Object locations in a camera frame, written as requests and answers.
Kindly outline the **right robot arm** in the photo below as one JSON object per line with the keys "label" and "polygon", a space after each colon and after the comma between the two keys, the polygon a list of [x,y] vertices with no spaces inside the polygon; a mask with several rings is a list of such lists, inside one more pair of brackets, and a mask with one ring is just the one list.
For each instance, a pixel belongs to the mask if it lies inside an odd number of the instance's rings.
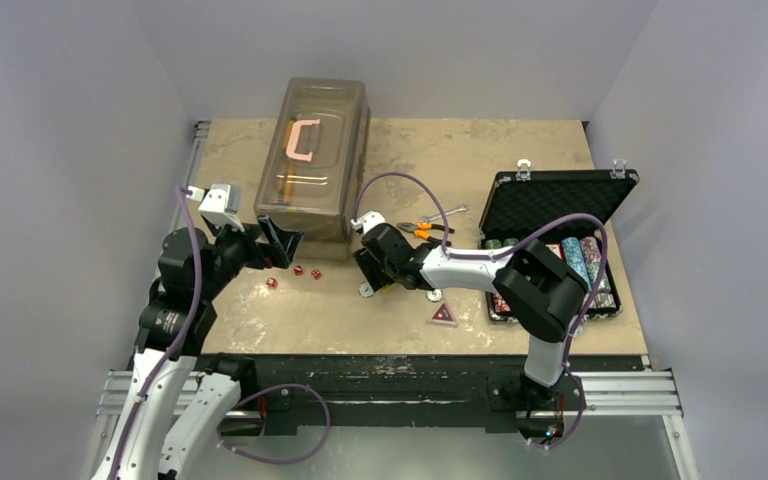
{"label": "right robot arm", "polygon": [[394,225],[378,222],[353,229],[361,254],[384,283],[407,290],[470,289],[499,295],[529,334],[521,392],[544,407],[561,391],[564,351],[570,326],[583,307],[585,280],[545,244],[532,240],[513,253],[452,249],[424,243],[412,246]]}

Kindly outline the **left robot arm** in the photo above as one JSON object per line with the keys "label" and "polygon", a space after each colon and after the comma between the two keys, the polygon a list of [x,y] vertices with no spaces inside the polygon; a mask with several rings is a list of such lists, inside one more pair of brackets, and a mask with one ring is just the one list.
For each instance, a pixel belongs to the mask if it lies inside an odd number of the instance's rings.
{"label": "left robot arm", "polygon": [[139,317],[129,390],[97,479],[183,479],[224,414],[257,399],[254,362],[219,356],[194,399],[176,411],[217,318],[214,299],[244,268],[289,268],[303,234],[279,228],[268,216],[209,230],[213,240],[188,224],[163,241],[159,276]]}

